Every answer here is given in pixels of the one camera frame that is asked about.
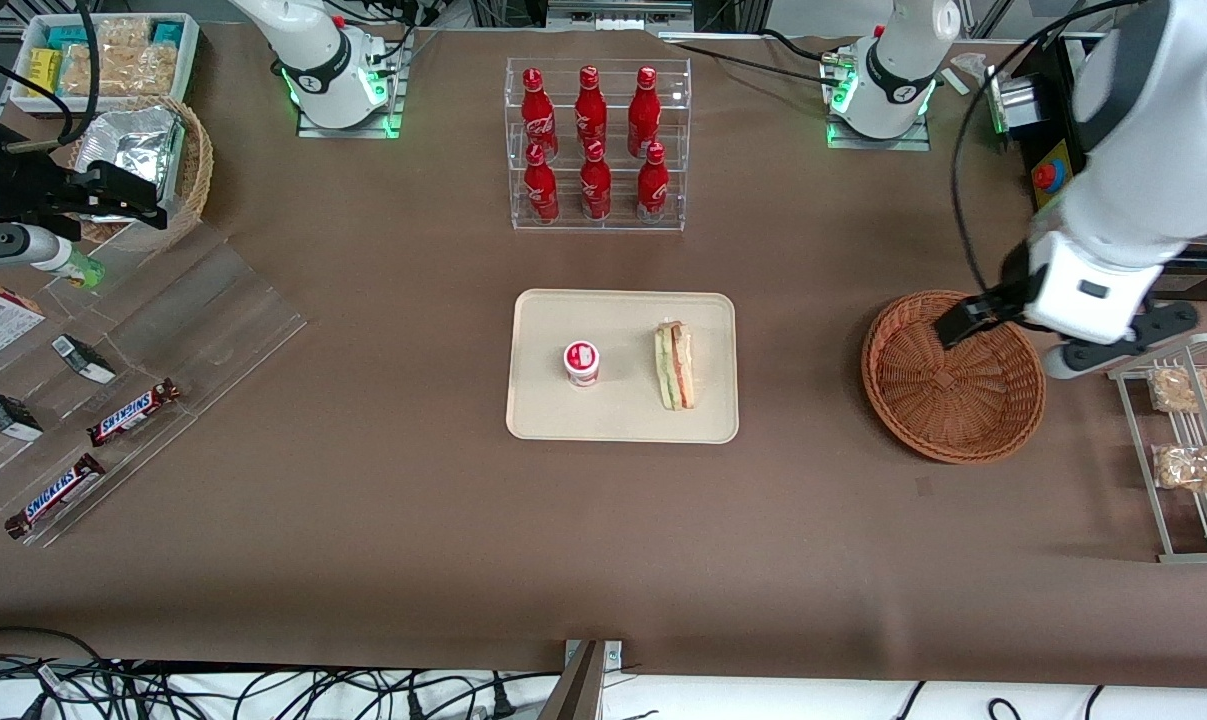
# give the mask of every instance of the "brown wicker basket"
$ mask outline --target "brown wicker basket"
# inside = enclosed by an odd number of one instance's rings
[[[146,232],[141,234],[142,240],[136,247],[124,247],[124,250],[161,250],[173,245],[192,232],[202,216],[202,210],[206,204],[206,192],[211,188],[211,139],[199,117],[193,113],[183,103],[173,100],[169,96],[135,96],[126,103],[119,110],[152,109],[154,105],[164,106],[174,113],[181,115],[186,125],[186,140],[181,148],[181,165],[177,168],[177,197],[181,199],[177,210],[168,217],[168,228],[164,232]],[[71,166],[78,159],[78,151],[83,142],[78,140],[71,148]],[[81,223],[83,228],[83,240],[92,242],[105,242],[122,232],[128,224],[123,223]]]
[[[874,411],[900,441],[933,459],[975,464],[1003,459],[1034,434],[1046,380],[1014,324],[941,350],[932,323],[964,297],[927,291],[892,302],[869,328],[861,373]]]

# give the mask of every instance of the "brown table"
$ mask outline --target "brown table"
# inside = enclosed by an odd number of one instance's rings
[[[694,55],[681,240],[511,229],[505,58],[683,54],[642,33],[447,33],[412,68],[401,140],[325,142],[293,137],[253,27],[206,28],[206,218],[310,324],[53,548],[0,532],[0,624],[111,657],[553,667],[590,636],[648,673],[1207,685],[1207,568],[1153,562],[1109,382],[1051,384],[1030,445],[975,468],[912,455],[864,402],[879,308],[973,287],[954,90],[927,154],[830,151],[810,84]],[[992,273],[1031,209],[1019,159],[973,140]],[[725,293],[739,437],[512,438],[531,287]]]

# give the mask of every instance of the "coca-cola bottle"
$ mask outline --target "coca-cola bottle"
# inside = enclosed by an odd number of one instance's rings
[[[536,223],[548,226],[558,219],[558,183],[554,182],[554,170],[546,164],[546,151],[540,145],[527,146],[524,183]]]
[[[576,96],[576,136],[581,147],[590,142],[604,144],[607,150],[607,101],[599,90],[599,70],[594,65],[581,69],[581,94]]]
[[[612,213],[612,168],[604,160],[604,144],[597,140],[585,146],[585,164],[581,165],[581,211],[589,219]]]
[[[648,145],[648,160],[639,169],[639,219],[645,224],[661,222],[666,211],[666,189],[670,170],[666,169],[666,146],[659,141]]]
[[[648,144],[661,127],[661,99],[657,96],[657,70],[645,65],[639,69],[639,89],[630,100],[630,156],[643,158]]]
[[[538,145],[546,152],[546,160],[558,156],[558,135],[554,135],[554,104],[546,95],[546,82],[540,77],[540,70],[524,70],[524,127],[527,129],[527,142]]]

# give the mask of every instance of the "bottle rack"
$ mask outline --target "bottle rack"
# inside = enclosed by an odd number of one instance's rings
[[[1199,412],[1161,412],[1150,402],[1150,374],[1159,368],[1184,368]],[[1197,369],[1207,368],[1207,333],[1160,347],[1109,371],[1129,418],[1132,441],[1162,544],[1160,562],[1207,562],[1207,492],[1160,488],[1155,482],[1151,447],[1207,447],[1207,398]]]
[[[0,434],[0,533],[84,452],[106,473],[21,538],[47,546],[193,425],[305,321],[239,258],[225,234],[200,223],[168,250],[133,223],[92,251],[106,269],[92,289],[64,281],[31,297],[45,320],[0,351],[0,393],[24,402],[43,434]],[[59,334],[94,346],[117,373],[95,384],[51,347]],[[171,377],[181,398],[104,447],[86,429]]]
[[[576,96],[581,90],[581,69],[599,70],[599,89],[607,101],[607,164],[612,168],[612,215],[589,219],[581,209],[581,165],[585,152],[576,136]],[[666,146],[670,169],[666,211],[661,222],[645,224],[639,207],[639,169],[645,160],[626,150],[630,99],[639,69],[657,70],[657,95],[661,99],[661,129],[657,136]],[[554,104],[558,156],[549,160],[558,183],[558,219],[540,224],[527,200],[521,175],[527,168],[527,136],[521,122],[521,74],[537,68],[544,77],[546,94]],[[682,232],[687,221],[687,158],[690,151],[690,60],[582,60],[556,58],[511,58],[506,63],[506,154],[511,164],[511,222],[517,229],[543,232]]]

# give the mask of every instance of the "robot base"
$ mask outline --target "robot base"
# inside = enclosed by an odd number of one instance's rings
[[[301,111],[296,119],[297,137],[352,137],[352,140],[393,140],[398,136],[398,128],[403,124],[403,101],[407,96],[407,74],[410,68],[407,63],[412,58],[412,46],[414,35],[408,35],[407,41],[396,53],[385,59],[389,69],[398,69],[398,72],[385,78],[385,92],[389,100],[379,109],[371,111],[362,122],[348,128],[325,128],[307,118]]]
[[[836,53],[849,53],[851,47],[841,47]],[[836,76],[836,70],[821,64],[821,77],[844,80]],[[832,87],[822,86],[821,95],[826,101],[826,145],[834,150],[905,150],[911,152],[926,152],[932,150],[932,141],[928,134],[927,113],[920,115],[919,119],[910,125],[910,129],[898,137],[877,140],[855,131],[847,121],[840,115],[833,113],[830,103],[833,101]]]

